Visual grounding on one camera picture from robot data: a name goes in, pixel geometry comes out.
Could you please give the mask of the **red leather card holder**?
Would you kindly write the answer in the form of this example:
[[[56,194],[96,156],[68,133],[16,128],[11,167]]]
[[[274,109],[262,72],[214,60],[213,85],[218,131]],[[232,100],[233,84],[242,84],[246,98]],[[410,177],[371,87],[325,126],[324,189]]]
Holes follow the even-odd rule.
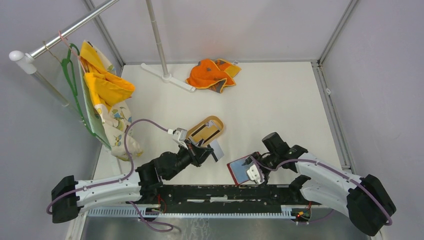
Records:
[[[236,186],[239,186],[246,182],[253,182],[250,181],[247,176],[247,169],[253,164],[257,165],[260,168],[256,159],[256,155],[254,153],[234,160],[227,164],[227,168]]]

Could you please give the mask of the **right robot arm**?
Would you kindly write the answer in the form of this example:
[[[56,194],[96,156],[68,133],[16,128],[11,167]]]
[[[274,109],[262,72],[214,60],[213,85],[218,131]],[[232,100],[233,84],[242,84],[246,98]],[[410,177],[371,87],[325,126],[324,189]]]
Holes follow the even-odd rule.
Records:
[[[291,170],[299,176],[291,182],[289,199],[295,204],[315,202],[344,214],[362,233],[375,236],[393,224],[396,206],[374,175],[359,176],[335,168],[300,145],[289,146],[277,132],[262,139],[268,152],[243,158],[249,181],[264,184],[271,172]]]

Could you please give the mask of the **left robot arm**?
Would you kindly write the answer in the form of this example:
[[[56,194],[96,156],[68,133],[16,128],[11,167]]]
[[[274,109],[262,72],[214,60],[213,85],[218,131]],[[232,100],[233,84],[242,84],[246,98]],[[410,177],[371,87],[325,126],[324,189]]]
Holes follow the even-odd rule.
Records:
[[[80,213],[119,202],[153,203],[163,181],[169,181],[189,165],[200,167],[214,152],[207,146],[187,143],[177,153],[166,151],[129,173],[98,180],[66,176],[51,190],[47,213],[54,224],[75,219]]]

